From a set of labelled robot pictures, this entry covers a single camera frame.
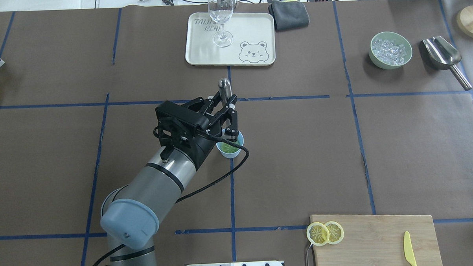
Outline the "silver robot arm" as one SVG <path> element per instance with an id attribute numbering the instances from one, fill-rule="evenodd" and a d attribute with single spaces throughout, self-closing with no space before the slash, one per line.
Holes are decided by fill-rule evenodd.
<path id="1" fill-rule="evenodd" d="M 109 252 L 92 266 L 157 266 L 153 237 L 164 218 L 175 203 L 197 194 L 183 192 L 214 146 L 237 141 L 236 103 L 236 95 L 218 92 L 155 109 L 160 150 L 129 185 L 104 200 L 100 224 Z"/>

